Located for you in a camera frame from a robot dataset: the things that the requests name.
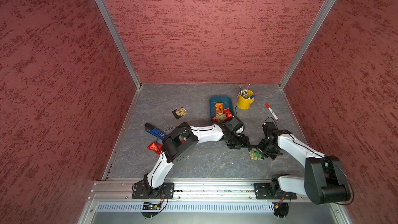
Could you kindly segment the green-label tea bag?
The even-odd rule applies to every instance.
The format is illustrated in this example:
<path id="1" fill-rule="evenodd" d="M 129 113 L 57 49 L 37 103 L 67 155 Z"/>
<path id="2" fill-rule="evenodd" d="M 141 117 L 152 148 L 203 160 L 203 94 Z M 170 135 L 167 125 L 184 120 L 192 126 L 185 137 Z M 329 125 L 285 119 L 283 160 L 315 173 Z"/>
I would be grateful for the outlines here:
<path id="1" fill-rule="evenodd" d="M 251 160 L 263 160 L 264 159 L 262 157 L 262 155 L 260 154 L 260 152 L 255 148 L 252 148 L 249 150 L 249 155 L 250 155 Z"/>

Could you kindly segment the black yellow-label tea bag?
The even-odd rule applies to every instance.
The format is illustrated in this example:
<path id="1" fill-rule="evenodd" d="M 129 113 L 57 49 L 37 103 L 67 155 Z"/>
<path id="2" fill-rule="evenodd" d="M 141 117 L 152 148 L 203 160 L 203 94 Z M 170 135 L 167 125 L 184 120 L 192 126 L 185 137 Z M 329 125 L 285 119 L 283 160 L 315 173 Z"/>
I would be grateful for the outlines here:
<path id="1" fill-rule="evenodd" d="M 227 115 L 223 113 L 216 113 L 214 117 L 215 123 L 223 124 L 226 122 L 226 120 L 227 120 Z"/>

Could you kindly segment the orange tea bag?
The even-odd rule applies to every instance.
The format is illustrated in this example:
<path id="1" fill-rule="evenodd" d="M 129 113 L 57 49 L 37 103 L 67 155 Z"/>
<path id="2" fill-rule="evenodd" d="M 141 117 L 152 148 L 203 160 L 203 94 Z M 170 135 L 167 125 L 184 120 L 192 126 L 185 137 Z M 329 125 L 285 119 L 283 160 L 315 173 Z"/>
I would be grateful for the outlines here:
<path id="1" fill-rule="evenodd" d="M 223 103 L 216 103 L 215 104 L 215 112 L 223 114 Z"/>

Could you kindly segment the teal plastic storage box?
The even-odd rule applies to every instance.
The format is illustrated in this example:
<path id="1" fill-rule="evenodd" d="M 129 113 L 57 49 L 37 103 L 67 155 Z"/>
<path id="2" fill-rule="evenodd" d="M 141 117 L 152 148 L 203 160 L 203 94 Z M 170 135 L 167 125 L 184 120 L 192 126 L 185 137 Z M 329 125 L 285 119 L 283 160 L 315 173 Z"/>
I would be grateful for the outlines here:
<path id="1" fill-rule="evenodd" d="M 217 122 L 217 118 L 229 120 L 234 115 L 232 100 L 227 95 L 214 95 L 209 99 L 210 119 Z"/>

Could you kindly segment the black oolong tea bag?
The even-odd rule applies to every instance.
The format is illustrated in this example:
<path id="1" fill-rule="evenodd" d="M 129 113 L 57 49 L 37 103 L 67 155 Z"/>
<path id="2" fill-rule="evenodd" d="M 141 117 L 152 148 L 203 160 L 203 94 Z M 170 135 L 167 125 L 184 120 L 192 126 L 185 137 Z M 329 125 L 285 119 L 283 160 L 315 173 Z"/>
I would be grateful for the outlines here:
<path id="1" fill-rule="evenodd" d="M 184 107 L 179 107 L 178 109 L 173 110 L 172 114 L 173 114 L 173 116 L 176 119 L 179 119 L 179 118 L 182 118 L 182 117 L 186 116 L 187 115 L 187 111 L 185 110 Z"/>

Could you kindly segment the red foil tea bag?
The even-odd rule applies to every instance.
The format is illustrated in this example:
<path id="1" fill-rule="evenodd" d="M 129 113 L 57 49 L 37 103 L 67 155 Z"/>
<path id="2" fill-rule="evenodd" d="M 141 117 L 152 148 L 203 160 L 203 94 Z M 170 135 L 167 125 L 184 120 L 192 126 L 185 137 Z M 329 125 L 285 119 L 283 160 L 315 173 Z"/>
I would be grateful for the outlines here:
<path id="1" fill-rule="evenodd" d="M 153 142 L 147 146 L 147 149 L 154 151 L 157 155 L 160 155 L 161 151 L 162 151 L 162 145 L 157 144 L 156 142 Z"/>

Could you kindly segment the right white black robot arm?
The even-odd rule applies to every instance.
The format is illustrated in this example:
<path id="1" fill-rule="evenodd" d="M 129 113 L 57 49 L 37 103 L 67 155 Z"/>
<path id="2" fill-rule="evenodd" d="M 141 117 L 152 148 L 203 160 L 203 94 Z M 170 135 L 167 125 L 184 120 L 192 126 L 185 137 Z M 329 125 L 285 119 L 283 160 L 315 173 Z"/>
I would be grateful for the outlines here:
<path id="1" fill-rule="evenodd" d="M 272 179 L 271 194 L 303 195 L 316 205 L 349 205 L 354 201 L 352 186 L 339 158 L 310 148 L 287 130 L 265 130 L 264 134 L 265 138 L 259 144 L 263 156 L 275 160 L 284 150 L 304 168 L 303 177 L 279 175 Z"/>

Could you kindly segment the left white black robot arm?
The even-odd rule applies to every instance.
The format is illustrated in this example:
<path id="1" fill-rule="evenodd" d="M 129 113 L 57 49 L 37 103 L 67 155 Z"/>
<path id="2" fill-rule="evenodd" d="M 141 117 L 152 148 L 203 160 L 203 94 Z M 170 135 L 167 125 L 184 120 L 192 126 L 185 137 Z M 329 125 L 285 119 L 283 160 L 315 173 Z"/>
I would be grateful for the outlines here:
<path id="1" fill-rule="evenodd" d="M 244 129 L 245 125 L 238 118 L 206 127 L 194 127 L 183 122 L 163 139 L 155 166 L 144 175 L 145 189 L 159 189 L 172 167 L 186 158 L 197 144 L 225 141 L 230 149 L 250 148 Z"/>

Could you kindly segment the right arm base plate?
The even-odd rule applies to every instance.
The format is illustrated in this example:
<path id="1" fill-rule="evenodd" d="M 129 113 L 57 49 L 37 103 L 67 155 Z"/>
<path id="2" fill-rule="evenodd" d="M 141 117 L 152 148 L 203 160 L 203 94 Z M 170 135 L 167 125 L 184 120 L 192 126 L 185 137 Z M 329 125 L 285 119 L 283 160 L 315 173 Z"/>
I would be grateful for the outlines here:
<path id="1" fill-rule="evenodd" d="M 254 183 L 254 192 L 257 200 L 296 200 L 295 193 L 282 191 L 276 181 L 270 183 Z"/>

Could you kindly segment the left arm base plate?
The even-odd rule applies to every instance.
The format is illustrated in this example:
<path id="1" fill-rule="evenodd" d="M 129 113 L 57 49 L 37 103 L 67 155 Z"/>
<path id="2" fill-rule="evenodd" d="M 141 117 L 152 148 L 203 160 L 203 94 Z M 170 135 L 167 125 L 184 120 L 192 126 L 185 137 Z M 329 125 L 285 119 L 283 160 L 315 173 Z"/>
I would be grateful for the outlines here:
<path id="1" fill-rule="evenodd" d="M 152 189 L 146 187 L 146 181 L 139 181 L 132 187 L 132 199 L 172 199 L 174 188 L 174 183 L 164 183 L 162 186 Z"/>

